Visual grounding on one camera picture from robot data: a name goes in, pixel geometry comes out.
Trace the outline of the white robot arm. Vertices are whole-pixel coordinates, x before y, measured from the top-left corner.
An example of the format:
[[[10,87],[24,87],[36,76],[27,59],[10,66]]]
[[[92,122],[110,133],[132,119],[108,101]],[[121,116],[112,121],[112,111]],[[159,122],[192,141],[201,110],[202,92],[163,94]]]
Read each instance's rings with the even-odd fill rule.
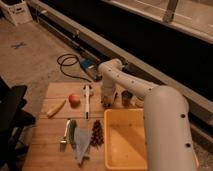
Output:
[[[129,75],[122,68],[119,59],[98,66],[102,104],[112,104],[116,85],[144,100],[148,171],[197,171],[187,99],[173,87]]]

